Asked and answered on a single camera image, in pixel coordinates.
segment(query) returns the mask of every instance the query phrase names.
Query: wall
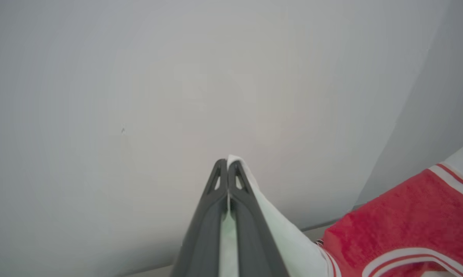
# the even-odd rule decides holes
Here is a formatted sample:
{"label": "wall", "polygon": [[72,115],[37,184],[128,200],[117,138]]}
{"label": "wall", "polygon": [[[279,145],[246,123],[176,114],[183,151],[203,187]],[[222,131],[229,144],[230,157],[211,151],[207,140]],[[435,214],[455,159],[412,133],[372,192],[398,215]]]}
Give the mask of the wall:
{"label": "wall", "polygon": [[358,204],[463,147],[463,0],[452,1]]}
{"label": "wall", "polygon": [[0,1],[0,276],[170,263],[214,161],[356,202],[448,0]]}

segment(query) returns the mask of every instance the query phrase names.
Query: red fabric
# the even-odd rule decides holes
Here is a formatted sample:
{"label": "red fabric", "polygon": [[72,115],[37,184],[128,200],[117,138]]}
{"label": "red fabric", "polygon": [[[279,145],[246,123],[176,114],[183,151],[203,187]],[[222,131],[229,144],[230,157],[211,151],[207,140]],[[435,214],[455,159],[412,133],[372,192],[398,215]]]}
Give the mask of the red fabric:
{"label": "red fabric", "polygon": [[[411,247],[436,251],[463,266],[463,195],[431,170],[347,214],[323,237],[323,248],[335,258],[343,277],[362,276],[377,257]],[[448,265],[445,260],[434,259]],[[399,266],[383,276],[418,277],[432,264],[436,265],[424,262]],[[452,268],[463,275],[463,270]]]}

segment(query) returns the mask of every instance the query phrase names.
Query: red garment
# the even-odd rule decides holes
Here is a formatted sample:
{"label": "red garment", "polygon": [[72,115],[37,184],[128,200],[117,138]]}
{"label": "red garment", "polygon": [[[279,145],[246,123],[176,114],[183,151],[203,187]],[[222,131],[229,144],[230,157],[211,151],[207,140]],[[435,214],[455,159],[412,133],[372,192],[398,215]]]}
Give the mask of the red garment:
{"label": "red garment", "polygon": [[463,277],[463,176],[424,170],[328,228],[323,249],[343,277]]}

